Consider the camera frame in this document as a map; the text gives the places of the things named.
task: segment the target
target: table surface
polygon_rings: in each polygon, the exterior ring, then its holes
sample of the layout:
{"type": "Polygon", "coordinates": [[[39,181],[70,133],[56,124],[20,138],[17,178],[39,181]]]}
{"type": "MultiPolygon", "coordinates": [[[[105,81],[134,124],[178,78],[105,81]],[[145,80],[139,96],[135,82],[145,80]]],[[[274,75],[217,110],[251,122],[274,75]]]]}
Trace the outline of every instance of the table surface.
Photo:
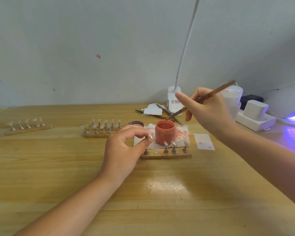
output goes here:
{"type": "MultiPolygon", "coordinates": [[[[82,138],[91,118],[121,124],[157,119],[147,104],[27,106],[0,110],[0,135],[10,120],[42,117],[54,128],[0,140],[0,235],[11,235],[64,200],[98,173],[106,138],[82,138]]],[[[184,116],[178,117],[182,122],[184,116]]],[[[293,235],[295,205],[236,153],[210,138],[215,151],[193,157],[139,160],[83,235],[293,235]]],[[[295,150],[295,128],[276,124],[266,138],[295,150]]]]}

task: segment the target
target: white flexible pole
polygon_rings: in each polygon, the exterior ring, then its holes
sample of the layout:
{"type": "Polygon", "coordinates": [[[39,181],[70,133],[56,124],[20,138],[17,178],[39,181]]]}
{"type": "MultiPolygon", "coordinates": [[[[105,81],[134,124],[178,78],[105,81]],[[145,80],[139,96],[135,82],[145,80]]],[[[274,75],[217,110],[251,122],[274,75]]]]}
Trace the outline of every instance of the white flexible pole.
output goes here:
{"type": "Polygon", "coordinates": [[[184,57],[185,57],[185,52],[186,52],[187,45],[188,45],[188,42],[189,42],[189,39],[190,39],[190,35],[191,35],[191,31],[192,31],[192,27],[193,27],[193,24],[194,24],[194,19],[196,18],[196,15],[197,15],[197,9],[198,9],[198,5],[199,5],[199,1],[200,1],[200,0],[196,0],[196,5],[194,6],[194,10],[193,10],[193,14],[192,14],[192,18],[191,18],[190,26],[189,26],[188,33],[187,33],[187,37],[186,37],[186,40],[185,40],[184,49],[182,50],[182,54],[181,54],[180,61],[179,61],[179,65],[178,65],[178,70],[177,70],[176,82],[175,82],[174,90],[177,89],[177,85],[178,85],[178,77],[179,77],[179,73],[180,73],[180,68],[181,68],[182,62],[183,62],[184,57]]]}

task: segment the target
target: finger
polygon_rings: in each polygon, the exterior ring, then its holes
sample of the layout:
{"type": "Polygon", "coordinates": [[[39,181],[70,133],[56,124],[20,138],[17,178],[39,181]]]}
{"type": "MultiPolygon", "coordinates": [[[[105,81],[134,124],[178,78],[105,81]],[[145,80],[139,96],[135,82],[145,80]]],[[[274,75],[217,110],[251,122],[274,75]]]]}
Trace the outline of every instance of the finger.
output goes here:
{"type": "Polygon", "coordinates": [[[119,131],[123,131],[123,130],[129,129],[129,128],[143,128],[143,127],[139,126],[139,125],[130,125],[130,124],[128,124],[127,126],[121,128],[119,131]]]}
{"type": "Polygon", "coordinates": [[[189,110],[186,111],[186,122],[189,122],[192,118],[192,112],[189,110]]]}
{"type": "Polygon", "coordinates": [[[191,112],[197,111],[199,108],[203,107],[201,106],[201,104],[189,98],[187,95],[183,94],[182,92],[176,92],[175,96],[191,112]]]}
{"type": "Polygon", "coordinates": [[[138,138],[143,138],[143,137],[146,137],[148,134],[153,135],[154,133],[150,132],[149,130],[143,127],[140,127],[140,128],[131,127],[129,129],[120,131],[118,134],[116,134],[116,137],[119,138],[122,142],[124,142],[125,140],[131,139],[134,136],[138,138]]]}
{"type": "Polygon", "coordinates": [[[145,151],[145,149],[151,144],[152,142],[149,141],[149,139],[145,138],[142,141],[140,141],[137,145],[134,147],[131,147],[130,150],[133,152],[133,156],[136,156],[137,158],[140,157],[140,155],[145,151]]]}
{"type": "Polygon", "coordinates": [[[198,87],[193,95],[190,97],[191,99],[193,100],[197,100],[198,98],[201,98],[203,97],[204,95],[206,95],[207,93],[210,93],[212,92],[213,90],[212,89],[208,89],[208,88],[203,88],[203,87],[198,87]]]}

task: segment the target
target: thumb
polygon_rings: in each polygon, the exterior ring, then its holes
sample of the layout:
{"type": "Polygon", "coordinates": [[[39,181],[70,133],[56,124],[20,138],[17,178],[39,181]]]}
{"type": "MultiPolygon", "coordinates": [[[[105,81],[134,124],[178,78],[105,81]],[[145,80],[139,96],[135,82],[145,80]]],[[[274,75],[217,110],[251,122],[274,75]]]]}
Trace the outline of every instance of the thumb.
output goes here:
{"type": "Polygon", "coordinates": [[[133,153],[135,156],[139,158],[139,156],[145,151],[145,149],[151,144],[152,142],[148,138],[144,138],[140,141],[137,145],[132,147],[133,153]]]}
{"type": "Polygon", "coordinates": [[[176,92],[176,98],[183,104],[185,107],[190,110],[191,112],[196,111],[200,107],[202,107],[199,103],[189,98],[182,92],[176,92]]]}

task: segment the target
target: gel polish jar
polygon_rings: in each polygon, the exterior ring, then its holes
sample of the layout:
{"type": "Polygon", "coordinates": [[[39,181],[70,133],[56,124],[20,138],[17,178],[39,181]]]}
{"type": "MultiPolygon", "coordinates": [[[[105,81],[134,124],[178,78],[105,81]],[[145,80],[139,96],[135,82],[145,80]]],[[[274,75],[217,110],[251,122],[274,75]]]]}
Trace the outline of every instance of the gel polish jar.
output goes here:
{"type": "Polygon", "coordinates": [[[155,142],[161,146],[164,146],[164,141],[171,144],[175,141],[176,128],[172,121],[160,120],[155,126],[155,142]]]}

